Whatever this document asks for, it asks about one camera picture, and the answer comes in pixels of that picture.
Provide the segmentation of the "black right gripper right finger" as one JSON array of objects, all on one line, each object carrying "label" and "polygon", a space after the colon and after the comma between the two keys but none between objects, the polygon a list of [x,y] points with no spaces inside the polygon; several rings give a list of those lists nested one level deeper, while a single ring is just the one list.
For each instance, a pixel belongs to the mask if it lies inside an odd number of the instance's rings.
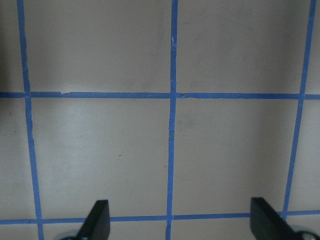
[{"label": "black right gripper right finger", "polygon": [[250,230],[256,240],[297,240],[293,229],[262,197],[250,200]]}]

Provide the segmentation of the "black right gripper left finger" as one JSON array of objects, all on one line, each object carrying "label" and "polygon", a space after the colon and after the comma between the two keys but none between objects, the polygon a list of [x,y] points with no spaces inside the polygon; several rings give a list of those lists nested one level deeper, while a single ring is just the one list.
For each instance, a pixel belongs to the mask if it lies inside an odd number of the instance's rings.
[{"label": "black right gripper left finger", "polygon": [[111,231],[108,200],[97,200],[78,231],[76,240],[107,240]]}]

